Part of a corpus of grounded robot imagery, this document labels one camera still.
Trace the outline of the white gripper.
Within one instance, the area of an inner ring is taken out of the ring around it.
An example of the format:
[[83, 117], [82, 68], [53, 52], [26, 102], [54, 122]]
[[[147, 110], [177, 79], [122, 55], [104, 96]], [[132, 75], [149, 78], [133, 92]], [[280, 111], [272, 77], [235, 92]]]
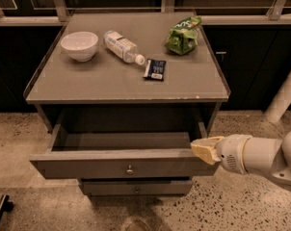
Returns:
[[193, 154], [208, 165], [221, 161], [221, 166], [233, 173], [247, 174], [244, 166], [244, 147], [251, 135], [235, 134], [197, 139], [191, 142]]

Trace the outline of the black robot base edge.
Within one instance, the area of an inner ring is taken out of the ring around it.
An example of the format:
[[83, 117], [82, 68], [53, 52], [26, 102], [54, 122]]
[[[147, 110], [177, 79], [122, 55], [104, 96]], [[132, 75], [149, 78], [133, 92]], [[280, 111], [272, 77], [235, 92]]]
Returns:
[[14, 204], [10, 201], [10, 197], [7, 194], [3, 194], [0, 198], [0, 221], [5, 212], [11, 212]]

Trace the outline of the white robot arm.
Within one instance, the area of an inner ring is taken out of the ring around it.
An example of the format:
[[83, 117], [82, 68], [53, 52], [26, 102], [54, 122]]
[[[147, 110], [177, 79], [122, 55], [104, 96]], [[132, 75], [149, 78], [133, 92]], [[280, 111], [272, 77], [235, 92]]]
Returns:
[[234, 134], [191, 142], [195, 156], [233, 173], [262, 176], [291, 192], [291, 132], [283, 139]]

